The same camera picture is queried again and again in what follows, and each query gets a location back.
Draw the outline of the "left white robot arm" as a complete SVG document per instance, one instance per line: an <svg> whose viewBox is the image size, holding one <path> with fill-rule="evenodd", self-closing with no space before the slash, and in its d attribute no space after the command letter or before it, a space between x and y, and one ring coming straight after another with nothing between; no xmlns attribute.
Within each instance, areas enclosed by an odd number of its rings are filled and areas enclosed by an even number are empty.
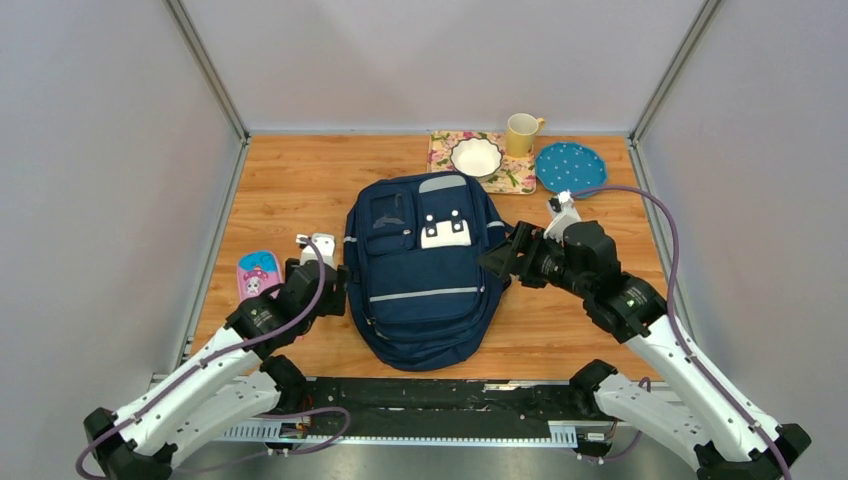
<svg viewBox="0 0 848 480"><path fill-rule="evenodd" d="M237 266L239 304L210 340L148 392L83 421L104 479L168 479L200 447L255 416L307 415L306 378L279 349L314 321L345 312L349 270L328 257L279 263L255 252Z"/></svg>

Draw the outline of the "pink cartoon pencil case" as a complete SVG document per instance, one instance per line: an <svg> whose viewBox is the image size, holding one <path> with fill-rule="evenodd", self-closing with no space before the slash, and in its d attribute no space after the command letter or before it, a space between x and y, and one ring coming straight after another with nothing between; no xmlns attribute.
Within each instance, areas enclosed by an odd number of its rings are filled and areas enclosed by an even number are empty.
<svg viewBox="0 0 848 480"><path fill-rule="evenodd" d="M280 262L269 250L258 250L243 256L237 263L239 300L256 297L283 282Z"/></svg>

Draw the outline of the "navy blue school backpack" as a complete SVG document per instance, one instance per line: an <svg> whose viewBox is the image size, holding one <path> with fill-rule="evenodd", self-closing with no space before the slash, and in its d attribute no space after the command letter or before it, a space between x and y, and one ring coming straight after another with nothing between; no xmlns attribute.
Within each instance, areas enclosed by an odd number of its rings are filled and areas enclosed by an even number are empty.
<svg viewBox="0 0 848 480"><path fill-rule="evenodd" d="M446 368L480 347L510 283L478 259L510 227L480 182L456 172L379 180L346 220L351 315L384 364Z"/></svg>

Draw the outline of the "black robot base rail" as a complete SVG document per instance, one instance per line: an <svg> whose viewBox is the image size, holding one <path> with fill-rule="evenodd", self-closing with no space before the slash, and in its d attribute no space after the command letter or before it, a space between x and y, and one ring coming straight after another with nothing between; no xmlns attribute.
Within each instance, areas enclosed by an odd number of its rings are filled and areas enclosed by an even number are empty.
<svg viewBox="0 0 848 480"><path fill-rule="evenodd" d="M316 377L265 413L319 444L528 446L607 453L619 421L565 381Z"/></svg>

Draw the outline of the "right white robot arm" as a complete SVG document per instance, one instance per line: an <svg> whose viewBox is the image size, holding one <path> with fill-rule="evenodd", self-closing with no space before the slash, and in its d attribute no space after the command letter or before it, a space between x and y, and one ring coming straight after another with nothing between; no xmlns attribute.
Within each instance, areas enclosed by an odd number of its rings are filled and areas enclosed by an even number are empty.
<svg viewBox="0 0 848 480"><path fill-rule="evenodd" d="M582 299L587 316L647 362L682 402L676 407L594 360L570 382L582 418L623 420L678 455L700 479L786 479L811 446L798 424L780 424L734 387L694 340L663 296L621 267L614 240L595 221L552 238L520 222L480 265L530 288L552 285Z"/></svg>

